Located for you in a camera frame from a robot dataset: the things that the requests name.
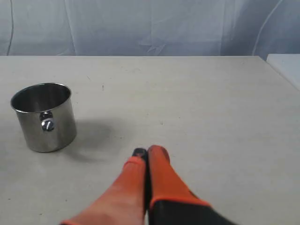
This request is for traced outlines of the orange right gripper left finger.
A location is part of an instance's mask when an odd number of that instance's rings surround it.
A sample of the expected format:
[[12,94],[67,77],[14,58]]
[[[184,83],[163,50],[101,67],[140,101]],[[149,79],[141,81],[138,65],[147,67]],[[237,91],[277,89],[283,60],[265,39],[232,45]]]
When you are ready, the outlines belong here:
[[147,151],[137,148],[114,183],[88,208],[62,225],[143,225]]

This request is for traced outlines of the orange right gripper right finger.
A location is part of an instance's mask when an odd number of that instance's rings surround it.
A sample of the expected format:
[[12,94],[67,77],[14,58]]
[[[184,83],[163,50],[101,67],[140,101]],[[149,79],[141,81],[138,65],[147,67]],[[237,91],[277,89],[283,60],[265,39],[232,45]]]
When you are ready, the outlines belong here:
[[167,150],[158,145],[148,149],[151,181],[150,225],[233,225],[198,198],[175,172]]

